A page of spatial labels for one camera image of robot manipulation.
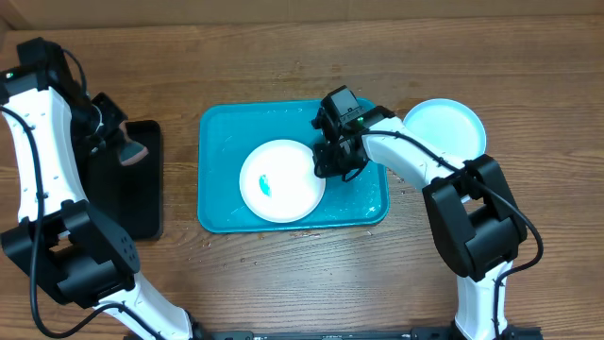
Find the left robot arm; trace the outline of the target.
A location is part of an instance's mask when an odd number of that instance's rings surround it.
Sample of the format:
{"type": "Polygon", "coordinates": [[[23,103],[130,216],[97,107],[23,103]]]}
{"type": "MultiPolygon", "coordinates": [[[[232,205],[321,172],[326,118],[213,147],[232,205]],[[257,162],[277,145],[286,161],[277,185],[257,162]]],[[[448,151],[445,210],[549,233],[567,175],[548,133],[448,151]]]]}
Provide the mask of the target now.
{"type": "Polygon", "coordinates": [[[10,127],[21,185],[19,225],[1,235],[5,254],[29,277],[32,318],[47,337],[69,337],[102,313],[141,339],[200,339],[201,326],[141,272],[130,234],[85,194],[72,141],[74,108],[52,85],[7,71],[1,111],[10,127]],[[37,291],[92,313],[64,332],[43,323],[37,291]]]}

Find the dark scrubbing sponge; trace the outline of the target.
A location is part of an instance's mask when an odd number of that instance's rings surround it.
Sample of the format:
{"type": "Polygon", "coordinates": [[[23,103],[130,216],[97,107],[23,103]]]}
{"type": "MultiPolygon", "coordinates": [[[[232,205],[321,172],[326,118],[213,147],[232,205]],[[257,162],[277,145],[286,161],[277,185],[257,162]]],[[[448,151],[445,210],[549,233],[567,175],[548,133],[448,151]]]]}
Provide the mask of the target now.
{"type": "Polygon", "coordinates": [[[122,166],[130,166],[140,162],[148,155],[148,149],[143,144],[132,140],[126,128],[126,121],[123,121],[119,129],[122,131],[124,143],[121,145],[118,156],[122,166]]]}

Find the white plate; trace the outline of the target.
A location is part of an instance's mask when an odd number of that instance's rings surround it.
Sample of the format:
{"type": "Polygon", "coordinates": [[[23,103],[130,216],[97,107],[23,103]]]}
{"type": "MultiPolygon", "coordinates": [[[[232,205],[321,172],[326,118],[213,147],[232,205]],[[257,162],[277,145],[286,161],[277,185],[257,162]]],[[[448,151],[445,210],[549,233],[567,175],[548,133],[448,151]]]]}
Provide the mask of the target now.
{"type": "Polygon", "coordinates": [[[247,208],[278,224],[298,221],[321,202],[327,181],[314,172],[310,148],[294,140],[258,146],[243,162],[239,189],[247,208]]]}

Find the light blue plate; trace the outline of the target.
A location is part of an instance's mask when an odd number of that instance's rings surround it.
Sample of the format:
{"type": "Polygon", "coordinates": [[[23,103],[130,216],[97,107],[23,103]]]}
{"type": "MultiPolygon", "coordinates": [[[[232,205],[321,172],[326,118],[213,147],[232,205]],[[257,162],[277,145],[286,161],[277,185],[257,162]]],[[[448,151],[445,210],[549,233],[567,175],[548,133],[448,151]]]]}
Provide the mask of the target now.
{"type": "Polygon", "coordinates": [[[486,152],[487,135],[479,117],[463,103],[435,98],[414,106],[403,124],[439,149],[473,160],[486,152]]]}

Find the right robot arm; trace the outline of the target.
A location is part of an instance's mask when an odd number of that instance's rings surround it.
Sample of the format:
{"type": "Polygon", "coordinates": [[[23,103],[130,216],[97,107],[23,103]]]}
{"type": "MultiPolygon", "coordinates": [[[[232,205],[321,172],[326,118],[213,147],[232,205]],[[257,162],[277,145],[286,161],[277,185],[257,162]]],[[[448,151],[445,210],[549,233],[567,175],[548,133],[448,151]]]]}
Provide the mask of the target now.
{"type": "Polygon", "coordinates": [[[454,324],[465,339],[500,339],[505,276],[526,224],[498,163],[487,155],[464,161],[407,129],[384,107],[322,107],[311,125],[325,140],[313,147],[319,178],[356,177],[368,162],[381,164],[421,191],[438,253],[457,276],[454,324]]]}

